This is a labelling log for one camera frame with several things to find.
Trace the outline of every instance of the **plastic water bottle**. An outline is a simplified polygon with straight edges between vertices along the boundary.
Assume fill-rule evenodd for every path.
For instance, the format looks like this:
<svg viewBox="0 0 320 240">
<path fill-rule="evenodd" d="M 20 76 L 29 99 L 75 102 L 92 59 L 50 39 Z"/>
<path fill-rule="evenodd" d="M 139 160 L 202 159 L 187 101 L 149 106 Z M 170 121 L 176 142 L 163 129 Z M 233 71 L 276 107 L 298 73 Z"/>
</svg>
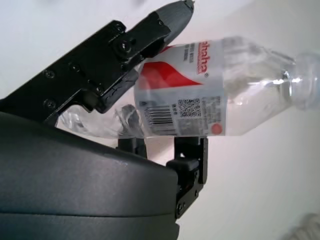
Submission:
<svg viewBox="0 0 320 240">
<path fill-rule="evenodd" d="M 72 106 L 61 119 L 102 138 L 239 136 L 290 106 L 318 108 L 319 76 L 314 53 L 293 59 L 242 37 L 203 41 L 148 59 L 106 114 Z"/>
</svg>

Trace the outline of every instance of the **black robotic arm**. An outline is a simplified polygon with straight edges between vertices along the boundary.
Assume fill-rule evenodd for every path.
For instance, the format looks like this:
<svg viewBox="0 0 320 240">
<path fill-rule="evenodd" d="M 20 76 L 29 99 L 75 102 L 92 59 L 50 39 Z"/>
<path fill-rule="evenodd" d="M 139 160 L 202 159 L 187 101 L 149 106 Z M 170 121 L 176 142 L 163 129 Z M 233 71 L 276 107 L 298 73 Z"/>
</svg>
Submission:
<svg viewBox="0 0 320 240">
<path fill-rule="evenodd" d="M 174 140 L 174 160 L 147 160 L 143 139 L 118 149 L 55 128 L 69 106 L 105 113 L 138 78 L 134 67 L 188 24 L 193 2 L 113 21 L 0 101 L 1 240 L 175 240 L 207 180 L 208 140 Z"/>
</svg>

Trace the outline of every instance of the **bottle label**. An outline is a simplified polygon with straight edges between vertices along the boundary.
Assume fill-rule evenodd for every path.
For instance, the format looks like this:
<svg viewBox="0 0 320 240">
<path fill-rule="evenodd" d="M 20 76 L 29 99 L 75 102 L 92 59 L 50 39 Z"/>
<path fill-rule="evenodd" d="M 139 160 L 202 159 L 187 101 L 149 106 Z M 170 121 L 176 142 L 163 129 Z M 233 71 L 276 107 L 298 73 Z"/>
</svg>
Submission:
<svg viewBox="0 0 320 240">
<path fill-rule="evenodd" d="M 203 41 L 169 46 L 143 64 L 134 95 L 150 135 L 225 135 L 221 44 Z"/>
</svg>

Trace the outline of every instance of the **black plastic cover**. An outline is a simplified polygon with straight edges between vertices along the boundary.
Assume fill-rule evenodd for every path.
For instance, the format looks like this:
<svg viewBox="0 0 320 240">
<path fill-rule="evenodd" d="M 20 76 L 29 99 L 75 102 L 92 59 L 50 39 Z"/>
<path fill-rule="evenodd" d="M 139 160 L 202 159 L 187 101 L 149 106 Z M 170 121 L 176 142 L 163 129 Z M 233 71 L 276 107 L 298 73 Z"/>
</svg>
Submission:
<svg viewBox="0 0 320 240">
<path fill-rule="evenodd" d="M 49 237 L 58 229 L 70 234 L 68 228 L 104 234 L 93 240 L 176 239 L 173 170 L 7 113 L 0 113 L 0 126 L 0 239 L 14 229 L 30 238 L 8 239 L 89 239 Z M 160 234 L 153 221 L 166 228 L 164 238 L 124 232 Z"/>
</svg>

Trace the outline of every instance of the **white background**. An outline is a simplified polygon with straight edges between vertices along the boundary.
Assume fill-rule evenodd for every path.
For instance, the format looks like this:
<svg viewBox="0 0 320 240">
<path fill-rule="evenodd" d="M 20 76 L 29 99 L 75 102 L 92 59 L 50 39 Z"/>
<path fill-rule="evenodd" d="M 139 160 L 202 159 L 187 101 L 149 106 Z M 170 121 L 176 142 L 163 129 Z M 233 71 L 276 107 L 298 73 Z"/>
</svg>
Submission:
<svg viewBox="0 0 320 240">
<path fill-rule="evenodd" d="M 0 3 L 0 97 L 112 19 L 132 27 L 169 0 Z M 320 50 L 319 0 L 197 0 L 176 43 L 242 35 L 295 56 Z M 320 113 L 291 108 L 241 137 L 209 141 L 208 183 L 179 221 L 180 240 L 280 240 L 320 211 Z M 115 141 L 96 139 L 109 145 Z M 173 157 L 148 140 L 152 160 Z"/>
</svg>

